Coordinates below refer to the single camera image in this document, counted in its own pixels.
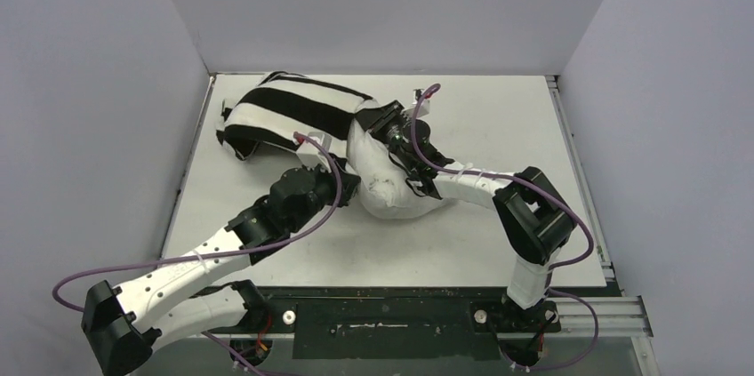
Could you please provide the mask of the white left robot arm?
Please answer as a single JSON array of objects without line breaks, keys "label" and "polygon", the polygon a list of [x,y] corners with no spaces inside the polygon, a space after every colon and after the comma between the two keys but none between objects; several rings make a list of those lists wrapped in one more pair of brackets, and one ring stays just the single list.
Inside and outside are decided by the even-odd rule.
[{"label": "white left robot arm", "polygon": [[86,293],[81,328],[105,375],[127,375],[159,348],[197,332],[238,325],[246,332],[265,322],[266,308],[250,282],[200,295],[200,290],[279,250],[323,208],[342,207],[360,177],[322,166],[289,169],[265,196],[241,211],[180,263]]}]

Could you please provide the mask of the black white striped pillowcase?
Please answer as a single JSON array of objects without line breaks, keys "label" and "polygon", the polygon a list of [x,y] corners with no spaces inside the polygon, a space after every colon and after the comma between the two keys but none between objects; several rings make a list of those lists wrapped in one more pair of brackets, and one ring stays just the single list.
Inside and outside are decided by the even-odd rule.
[{"label": "black white striped pillowcase", "polygon": [[228,152],[244,161],[261,145],[296,151],[296,132],[324,132],[332,139],[329,153],[344,164],[357,112],[377,106],[375,98],[347,86],[273,71],[239,100],[222,103],[215,135]]}]

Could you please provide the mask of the white pillow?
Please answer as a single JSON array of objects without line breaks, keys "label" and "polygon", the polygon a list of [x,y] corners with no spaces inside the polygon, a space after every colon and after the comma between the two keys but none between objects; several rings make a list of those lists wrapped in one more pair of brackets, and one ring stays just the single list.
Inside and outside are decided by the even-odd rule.
[{"label": "white pillow", "polygon": [[[377,108],[385,105],[402,104],[393,100],[384,105],[378,103]],[[404,107],[404,113],[415,121],[408,108]],[[427,159],[417,146],[414,149],[423,161]],[[361,178],[358,192],[361,204],[377,218],[417,219],[455,203],[452,198],[442,197],[439,191],[440,199],[415,195],[405,183],[405,173],[388,159],[387,148],[366,133],[356,119],[349,132],[347,161]]]}]

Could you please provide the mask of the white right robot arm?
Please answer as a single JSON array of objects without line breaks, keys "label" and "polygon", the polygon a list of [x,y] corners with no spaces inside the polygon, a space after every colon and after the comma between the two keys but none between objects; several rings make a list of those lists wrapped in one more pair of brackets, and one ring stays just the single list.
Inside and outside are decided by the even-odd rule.
[{"label": "white right robot arm", "polygon": [[362,179],[360,198],[383,219],[414,219],[447,204],[475,204],[497,213],[516,254],[503,305],[512,328],[524,330],[539,315],[557,255],[578,217],[545,174],[487,172],[444,156],[414,107],[398,101],[361,105],[349,127],[347,159]]}]

